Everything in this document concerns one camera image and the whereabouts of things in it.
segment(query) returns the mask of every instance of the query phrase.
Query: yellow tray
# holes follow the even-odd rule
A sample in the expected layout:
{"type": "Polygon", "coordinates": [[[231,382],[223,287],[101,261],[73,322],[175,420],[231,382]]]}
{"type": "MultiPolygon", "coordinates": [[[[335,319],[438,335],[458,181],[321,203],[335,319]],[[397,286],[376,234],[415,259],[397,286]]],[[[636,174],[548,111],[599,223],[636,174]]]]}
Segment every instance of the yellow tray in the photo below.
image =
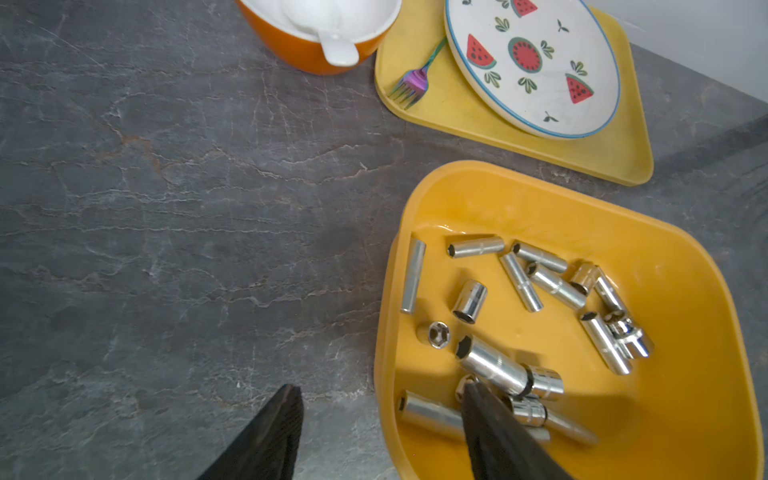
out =
{"type": "Polygon", "coordinates": [[[600,133],[578,140],[547,140],[527,134],[499,117],[472,90],[442,51],[429,69],[429,92],[402,110],[387,98],[400,77],[419,68],[445,36],[443,0],[403,0],[402,10],[376,54],[376,90],[403,120],[572,168],[622,185],[647,182],[654,156],[637,87],[629,41],[619,24],[593,8],[614,49],[621,73],[621,99],[614,120],[600,133]]]}
{"type": "Polygon", "coordinates": [[[466,444],[395,414],[404,389],[458,408],[453,391],[463,373],[454,351],[466,333],[562,375],[565,397],[551,407],[601,439],[588,448],[552,433],[546,449],[575,478],[762,478],[762,430],[733,300],[702,246],[668,223],[481,162],[448,164],[422,180],[389,255],[374,366],[382,430],[402,480],[472,478],[466,444]],[[633,361],[629,376],[612,374],[566,306],[540,291],[544,309],[525,310],[496,255],[450,258],[447,243],[461,232],[599,263],[656,343],[654,354],[633,361]],[[427,249],[409,316],[399,305],[412,233],[427,249]],[[473,326],[450,312],[465,276],[488,287],[473,326]],[[448,324],[451,345],[435,350],[416,339],[427,319],[448,324]]]}

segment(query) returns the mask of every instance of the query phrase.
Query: fork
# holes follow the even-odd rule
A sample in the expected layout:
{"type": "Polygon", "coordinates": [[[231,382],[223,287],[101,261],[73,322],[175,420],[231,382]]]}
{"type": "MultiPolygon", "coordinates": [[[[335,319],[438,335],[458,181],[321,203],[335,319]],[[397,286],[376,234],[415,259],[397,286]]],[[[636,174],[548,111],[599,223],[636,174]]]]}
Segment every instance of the fork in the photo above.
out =
{"type": "Polygon", "coordinates": [[[400,106],[403,107],[403,110],[408,110],[426,95],[427,90],[429,89],[427,71],[429,70],[429,66],[435,60],[435,57],[437,57],[437,54],[440,53],[443,47],[445,47],[446,42],[448,42],[448,38],[443,37],[440,44],[435,48],[432,56],[429,57],[429,60],[427,60],[424,66],[418,70],[407,71],[406,74],[400,78],[400,81],[397,82],[395,88],[389,93],[389,98],[394,102],[399,103],[400,106]]]}

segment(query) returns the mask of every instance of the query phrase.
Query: watermelon pattern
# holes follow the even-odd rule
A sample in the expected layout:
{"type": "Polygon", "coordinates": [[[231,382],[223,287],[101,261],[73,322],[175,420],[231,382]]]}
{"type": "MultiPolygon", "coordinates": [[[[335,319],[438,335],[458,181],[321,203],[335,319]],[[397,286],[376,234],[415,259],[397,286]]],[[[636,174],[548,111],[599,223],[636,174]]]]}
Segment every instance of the watermelon pattern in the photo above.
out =
{"type": "Polygon", "coordinates": [[[538,7],[531,0],[511,0],[512,10],[518,17],[525,16],[538,10],[538,7]]]}
{"type": "Polygon", "coordinates": [[[515,65],[526,73],[536,73],[541,70],[541,54],[536,45],[523,37],[514,37],[507,45],[509,56],[515,65]]]}
{"type": "Polygon", "coordinates": [[[472,34],[467,37],[467,60],[475,67],[483,70],[490,70],[496,66],[496,60],[472,34]]]}
{"type": "MultiPolygon", "coordinates": [[[[580,61],[577,63],[571,60],[571,68],[574,69],[576,75],[581,77],[587,76],[587,71],[584,70],[584,64],[580,61]]],[[[571,102],[574,104],[587,100],[594,95],[594,91],[589,88],[589,85],[576,75],[569,73],[565,74],[565,80],[568,83],[568,93],[571,95],[571,102]]]]}

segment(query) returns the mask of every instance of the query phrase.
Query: chrome socket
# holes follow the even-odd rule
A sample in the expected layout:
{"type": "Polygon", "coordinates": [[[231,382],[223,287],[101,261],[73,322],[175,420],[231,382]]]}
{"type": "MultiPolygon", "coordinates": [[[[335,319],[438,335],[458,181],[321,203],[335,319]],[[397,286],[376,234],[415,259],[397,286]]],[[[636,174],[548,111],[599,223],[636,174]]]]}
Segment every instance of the chrome socket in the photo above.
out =
{"type": "Polygon", "coordinates": [[[448,255],[451,258],[464,258],[485,255],[486,253],[498,253],[504,251],[504,246],[504,240],[501,237],[463,240],[451,243],[448,246],[448,255]]]}
{"type": "Polygon", "coordinates": [[[477,376],[472,375],[471,373],[469,375],[464,375],[461,380],[458,381],[458,385],[456,386],[455,396],[456,401],[461,403],[464,400],[464,387],[467,386],[470,383],[479,382],[477,376]]]}
{"type": "Polygon", "coordinates": [[[576,270],[573,277],[571,277],[571,286],[574,287],[581,295],[589,296],[592,288],[598,281],[600,275],[602,275],[600,267],[592,262],[584,262],[576,270]]]}
{"type": "Polygon", "coordinates": [[[458,343],[456,358],[464,369],[508,395],[526,395],[531,391],[528,370],[476,336],[465,336],[458,343]]]}
{"type": "Polygon", "coordinates": [[[397,405],[397,415],[403,421],[418,425],[455,440],[464,440],[462,414],[441,403],[406,390],[397,405]]]}
{"type": "Polygon", "coordinates": [[[542,400],[555,401],[565,394],[565,386],[560,374],[554,370],[523,364],[528,370],[531,394],[542,400]]]}
{"type": "Polygon", "coordinates": [[[545,292],[560,300],[573,310],[581,310],[587,304],[587,297],[578,292],[552,270],[540,263],[528,265],[528,277],[531,282],[541,287],[545,292]]]}
{"type": "Polygon", "coordinates": [[[467,280],[453,306],[453,314],[462,322],[475,323],[480,314],[488,289],[480,282],[467,280]]]}
{"type": "Polygon", "coordinates": [[[571,440],[585,445],[597,445],[600,440],[590,429],[587,429],[564,416],[548,409],[536,398],[509,399],[512,415],[522,425],[545,426],[571,440]]]}
{"type": "Polygon", "coordinates": [[[533,245],[522,243],[515,240],[512,244],[512,252],[527,262],[536,262],[546,266],[548,269],[557,273],[564,273],[568,270],[568,262],[561,259],[554,253],[536,248],[533,245]]]}
{"type": "Polygon", "coordinates": [[[541,427],[547,422],[547,408],[538,399],[508,397],[507,400],[512,409],[512,415],[522,425],[541,427]]]}
{"type": "Polygon", "coordinates": [[[646,359],[654,352],[654,341],[623,310],[605,316],[605,324],[630,359],[646,359]]]}
{"type": "Polygon", "coordinates": [[[600,269],[600,275],[595,280],[594,289],[597,290],[600,298],[603,299],[603,303],[608,307],[608,310],[613,312],[614,310],[623,310],[628,312],[627,306],[621,300],[618,292],[616,291],[614,284],[608,279],[602,269],[600,269]]]}
{"type": "Polygon", "coordinates": [[[531,427],[528,425],[523,425],[523,428],[536,442],[549,443],[550,440],[552,440],[552,437],[549,435],[549,430],[547,429],[542,427],[531,427]]]}
{"type": "Polygon", "coordinates": [[[465,336],[458,343],[456,357],[464,369],[508,395],[535,393],[547,400],[557,400],[564,393],[563,380],[554,370],[521,365],[476,336],[465,336]]]}
{"type": "Polygon", "coordinates": [[[579,317],[581,326],[584,327],[594,348],[603,357],[605,365],[616,375],[628,375],[632,372],[632,365],[624,357],[617,347],[617,340],[597,312],[586,312],[579,317]]]}
{"type": "Polygon", "coordinates": [[[444,349],[451,341],[451,330],[443,322],[424,322],[416,329],[419,340],[436,349],[444,349]]]}
{"type": "Polygon", "coordinates": [[[499,260],[502,262],[502,266],[504,267],[505,272],[507,272],[507,276],[512,281],[512,285],[515,286],[515,290],[520,296],[523,305],[525,305],[525,309],[528,312],[535,313],[544,308],[544,304],[542,304],[541,299],[538,298],[536,290],[534,290],[533,285],[531,285],[528,276],[525,275],[525,271],[523,270],[523,267],[520,266],[515,253],[507,253],[506,255],[499,257],[499,260]]]}
{"type": "Polygon", "coordinates": [[[426,243],[411,237],[408,249],[408,266],[406,267],[406,281],[402,288],[402,304],[400,311],[413,315],[416,306],[416,294],[419,291],[419,280],[422,277],[424,265],[424,253],[427,250],[426,243]]]}

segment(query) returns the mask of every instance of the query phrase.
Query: countertop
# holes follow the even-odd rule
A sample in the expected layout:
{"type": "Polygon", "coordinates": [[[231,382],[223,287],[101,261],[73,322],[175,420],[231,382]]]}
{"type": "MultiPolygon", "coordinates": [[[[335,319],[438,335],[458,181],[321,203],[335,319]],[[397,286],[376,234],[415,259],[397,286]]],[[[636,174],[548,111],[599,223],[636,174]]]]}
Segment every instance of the countertop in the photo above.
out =
{"type": "Polygon", "coordinates": [[[389,245],[419,180],[467,158],[693,234],[765,425],[768,104],[632,52],[656,171],[622,187],[407,124],[371,59],[296,71],[229,0],[0,5],[2,476],[195,478],[292,382],[295,478],[396,478],[372,382],[389,245]]]}

